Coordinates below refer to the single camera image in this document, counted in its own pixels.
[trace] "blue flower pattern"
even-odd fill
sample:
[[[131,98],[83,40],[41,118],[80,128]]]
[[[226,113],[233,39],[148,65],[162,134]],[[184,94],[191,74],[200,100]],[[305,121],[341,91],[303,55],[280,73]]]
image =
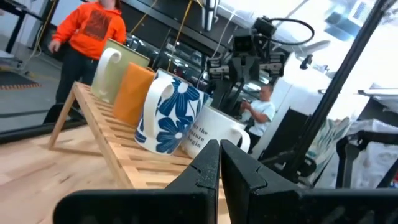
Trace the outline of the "blue flower pattern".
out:
[[[199,115],[201,109],[209,99],[209,96],[204,93],[203,99],[200,99],[199,90],[193,86],[189,86],[185,92],[178,92],[178,88],[181,85],[181,80],[173,78],[172,85],[174,87],[173,95],[162,101],[158,102],[156,114],[159,112],[165,117],[158,121],[158,125],[161,131],[156,136],[157,145],[156,151],[164,154],[171,154],[181,143],[182,138],[188,134],[189,129],[192,127],[193,122]],[[194,109],[193,102],[197,101],[196,108]],[[170,114],[175,109],[176,121],[170,118]],[[192,111],[192,116],[187,115],[187,111]],[[143,114],[141,115],[141,123],[139,124],[139,130],[136,131],[136,140],[140,143],[145,143],[146,137],[142,134],[144,132],[144,120]]]

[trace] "black pants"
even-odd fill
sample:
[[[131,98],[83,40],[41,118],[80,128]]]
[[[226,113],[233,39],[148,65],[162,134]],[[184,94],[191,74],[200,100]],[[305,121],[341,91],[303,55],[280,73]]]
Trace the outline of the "black pants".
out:
[[[249,137],[250,137],[250,147],[249,147],[248,154],[252,154],[254,146],[256,146],[256,144],[260,141],[261,137],[260,136],[256,136],[255,134],[253,134],[253,133],[251,133],[249,131],[247,131],[247,132],[248,132]],[[242,145],[242,138],[239,140],[237,146],[241,147],[241,145]]]
[[[57,103],[64,103],[75,81],[81,79],[82,83],[91,85],[97,65],[98,60],[93,60],[70,47],[63,59],[61,80],[58,85],[57,94],[55,95],[55,101]]]

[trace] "floor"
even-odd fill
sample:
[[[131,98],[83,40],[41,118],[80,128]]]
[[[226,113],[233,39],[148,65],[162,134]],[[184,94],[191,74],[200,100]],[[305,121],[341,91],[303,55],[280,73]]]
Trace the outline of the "floor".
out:
[[[7,43],[8,39],[0,35],[0,49],[4,50]],[[32,51],[15,44],[12,53],[27,62]],[[42,86],[23,90],[0,90],[0,114],[48,110],[55,103],[61,65],[48,55],[32,57],[25,69],[30,71],[31,79]],[[44,117],[45,113],[0,118],[0,132],[42,124]]]
[[[58,140],[73,146],[75,135],[83,134],[94,143],[87,127],[77,131],[64,132]],[[45,148],[48,140],[44,136],[1,146],[1,223],[51,224],[52,212],[65,195],[81,189],[116,188],[102,157],[49,151]],[[90,146],[98,149],[96,144]]]

